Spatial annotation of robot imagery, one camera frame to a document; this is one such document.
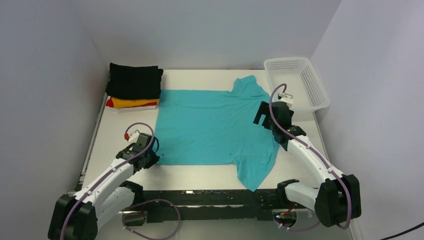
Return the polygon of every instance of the red fabric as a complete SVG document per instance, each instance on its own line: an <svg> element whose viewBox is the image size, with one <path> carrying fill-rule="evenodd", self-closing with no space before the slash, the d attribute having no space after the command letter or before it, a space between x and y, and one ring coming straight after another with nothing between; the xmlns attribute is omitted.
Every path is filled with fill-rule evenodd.
<svg viewBox="0 0 424 240"><path fill-rule="evenodd" d="M138 105L138 106L125 107L125 108L126 109L127 108L138 108L138 107L147 107L147 106L156 106L156 105L158 105L158 102L157 101L151 102L151 103L146 103L146 104L143 104L143 105Z"/></svg>
<svg viewBox="0 0 424 240"><path fill-rule="evenodd" d="M112 98L111 97L107 100L106 106L107 107L111 107L111 108L114 107L114 101L112 101Z"/></svg>

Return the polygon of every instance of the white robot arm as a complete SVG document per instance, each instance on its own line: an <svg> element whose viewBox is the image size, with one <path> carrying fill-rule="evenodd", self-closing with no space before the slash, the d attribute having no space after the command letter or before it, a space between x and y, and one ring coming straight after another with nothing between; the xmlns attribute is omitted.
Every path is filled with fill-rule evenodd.
<svg viewBox="0 0 424 240"><path fill-rule="evenodd" d="M144 202L143 187L127 179L139 170L153 166L159 157L152 150L153 144L136 157L148 146L152 136L140 133L133 138L137 141L120 151L97 179L73 196L64 194L57 200L48 229L49 239L60 239L65 219L77 204L69 222L65 224L64 239L93 240L98 230L119 211Z"/></svg>
<svg viewBox="0 0 424 240"><path fill-rule="evenodd" d="M253 123L259 124L261 116L265 115L262 126L272 131L274 140L302 163L320 187L318 189L308 187L296 179L283 181L277 185L278 201L287 206L292 203L303 205L314 211L321 224L326 227L339 225L346 219L359 217L361 215L361 197L358 179L353 174L345 175L335 168L322 157L322 154L316 151L306 133L299 126L292 125L294 114L290 110L292 104L293 96L290 97L287 94L280 96L280 101L273 102L271 107L268 102L263 101Z"/></svg>

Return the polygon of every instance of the gray wall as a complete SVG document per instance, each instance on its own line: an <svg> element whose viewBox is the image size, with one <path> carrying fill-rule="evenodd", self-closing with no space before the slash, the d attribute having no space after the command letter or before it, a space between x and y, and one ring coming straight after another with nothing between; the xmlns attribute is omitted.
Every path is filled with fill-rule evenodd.
<svg viewBox="0 0 424 240"><path fill-rule="evenodd" d="M107 68L67 0L0 1L0 232L47 239L78 181Z"/></svg>
<svg viewBox="0 0 424 240"><path fill-rule="evenodd" d="M263 69L310 58L341 0L72 0L103 59L166 69Z"/></svg>
<svg viewBox="0 0 424 240"><path fill-rule="evenodd" d="M423 221L423 25L421 0L343 0L312 56L331 100L319 125L330 160L359 178L365 240Z"/></svg>

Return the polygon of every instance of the white table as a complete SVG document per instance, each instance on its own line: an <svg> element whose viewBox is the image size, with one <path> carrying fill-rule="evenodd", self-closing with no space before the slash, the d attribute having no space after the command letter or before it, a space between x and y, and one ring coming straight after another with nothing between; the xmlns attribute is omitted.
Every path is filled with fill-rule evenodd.
<svg viewBox="0 0 424 240"><path fill-rule="evenodd" d="M257 83L269 94L271 93L264 70L165 70L162 77L162 88L231 91L235 79L249 75L254 75ZM84 187L109 166L118 151L127 146L128 143L123 137L127 126L135 122L144 122L154 128L158 110L119 113L105 108L100 114L101 118L99 117L99 119L101 121L98 124L92 148L89 151L91 154L87 156ZM321 153L325 153L313 113L294 114L293 124L302 127L315 147ZM143 126L138 129L141 132L149 133L149 130ZM318 187L302 164L280 147L272 171L259 188L275 189L278 183L289 179L298 179L305 185ZM237 179L236 166L233 164L215 166L155 165L147 170L137 172L130 180L142 185L145 190L152 191L246 189ZM296 227L307 227L316 223L316 221L316 217L308 218L306 212L300 212L299 223L296 224ZM165 221L163 223L145 223L143 226L132 228L152 238L163 238L171 233L176 225L175 221ZM183 221L179 231L171 240L323 240L330 235L335 240L352 239L348 231L323 226L308 232L287 232L278 229L271 221L229 219ZM102 240L143 239L122 230L119 214L99 231L97 238Z"/></svg>
<svg viewBox="0 0 424 240"><path fill-rule="evenodd" d="M231 91L235 79L249 75L254 75L257 83L269 94L271 93L264 70L165 70L162 77L162 89ZM107 107L103 110L89 156L84 187L100 175L109 166L115 155L128 145L123 137L125 129L135 122L147 123L154 129L158 111L155 109L117 112ZM293 124L300 126L317 150L325 153L313 113L295 113ZM150 133L146 127L141 125L132 128L131 131L136 129L139 129L140 132ZM302 164L280 147L275 165L259 189L275 189L278 183L289 179L298 179L307 186L319 187L313 182ZM137 172L129 180L150 191L246 189L237 178L234 164L154 165L147 170L143 169Z"/></svg>

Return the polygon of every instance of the purple cable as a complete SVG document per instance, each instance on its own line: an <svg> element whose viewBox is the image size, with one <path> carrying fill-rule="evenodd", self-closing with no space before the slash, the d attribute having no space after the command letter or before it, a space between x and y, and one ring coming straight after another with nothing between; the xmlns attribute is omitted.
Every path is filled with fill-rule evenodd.
<svg viewBox="0 0 424 240"><path fill-rule="evenodd" d="M274 94L277 92L277 90L281 87L284 87L284 90L282 91L283 93L286 91L287 89L287 84L282 83L280 85L278 85L271 93L271 96L269 97L269 113L271 115L272 120L274 121L275 125L286 135L288 135L289 137L291 137L292 139L298 141L299 143L303 144L305 147L308 147L308 144L302 140L300 140L299 138L297 138L296 136L294 136L293 134L291 134L290 132L288 132L287 130L285 130L283 127L281 127L281 125L277 122L276 117L274 116L273 113L273 109L272 109L272 103L273 103L273 96ZM324 157L317 151L315 150L313 147L309 148L320 160L321 162L324 164L324 166L329 169L330 165L327 163L327 161L324 159ZM332 170L331 174L337 179L337 181L340 183L341 187L343 188L344 192L346 193L346 199L347 199L347 219L346 219L346 224L344 226L337 224L337 226L341 229L347 229L349 227L349 224L351 223L351 217L352 217L352 200L351 200L351 194L349 193L348 187L346 187L345 183L340 179L339 176L337 176L337 174ZM297 231L297 232L301 232L301 231L307 231L307 230L311 230L313 228L315 228L316 226L319 225L319 222L311 227L307 227L304 229L293 229L290 231Z"/></svg>
<svg viewBox="0 0 424 240"><path fill-rule="evenodd" d="M174 236L177 233L178 228L180 227L180 223L181 223L181 214L180 214L180 211L178 210L178 208L172 202L170 202L168 200L165 200L165 199L153 199L153 200L148 200L148 201L145 201L145 202L142 202L142 203L134 204L134 205L130 206L129 208L134 208L134 207L138 207L138 206L141 206L141 205L144 205L144 204L148 204L148 203L152 203L152 202L157 202L157 201L165 202L165 203L171 205L176 210L176 213L178 214L178 223L176 225L175 230L170 235L168 235L168 236L166 236L164 238L151 238L151 237L148 237L146 235L143 235L143 234L139 233L138 231L134 231L134 230L132 230L131 228L129 228L129 227L127 227L125 225L125 218L128 216L128 214L125 215L122 218L122 225L125 227L125 229L128 230L128 231L130 231L133 234L136 234L136 235L138 235L138 236L140 236L142 238L148 239L148 240L167 240L169 238L172 238L172 236Z"/></svg>
<svg viewBox="0 0 424 240"><path fill-rule="evenodd" d="M148 127L148 129L151 131L151 138L150 138L150 141L149 141L149 143L147 144L147 146L141 151L141 152L139 152L139 153L137 153L136 155L134 155L134 156L132 156L132 157L130 157L130 158L128 158L128 160L126 160L126 161L123 161L123 162L121 162L120 164L118 164L118 165L116 165L116 167L115 167L115 169L119 169L120 167L122 167L123 165L125 165L125 164L127 164L129 161L131 161L131 160L133 160L133 159L135 159L135 158L137 158L138 156L140 156L140 155L142 155L142 154L144 154L146 151L147 151L147 149L149 149L150 148L150 146L152 145L152 143L153 143L153 141L154 141L154 139L155 139L155 136L154 136L154 132L153 132L153 129L149 126L149 125L147 125L146 123L144 123L144 122L136 122L136 123L133 123L133 124L131 124L127 129L126 129L126 131L125 131L125 133L127 133L128 132L128 130L132 127L132 126L134 126L134 125L144 125L144 126L146 126L146 127ZM84 199L86 199L86 197L89 195L89 192L91 193L91 192L93 192L111 173L113 173L114 172L114 170L113 169L111 169L111 170L109 170L109 171L107 171L97 182L95 182L94 184L93 184L93 186L88 190L88 191L86 191L82 196L81 196L81 198L78 200L78 201L76 201L76 203L75 203L75 205L70 209L70 211L69 211L69 213L67 214L67 216L66 216L66 218L65 218L65 221L63 222L63 226L62 226L62 230L60 231L60 240L65 240L65 230L66 230L66 227L68 226L68 223L69 223L69 220L71 219L71 216L72 216L72 214L74 213L74 211L75 211L75 209L78 207L78 205L84 200Z"/></svg>

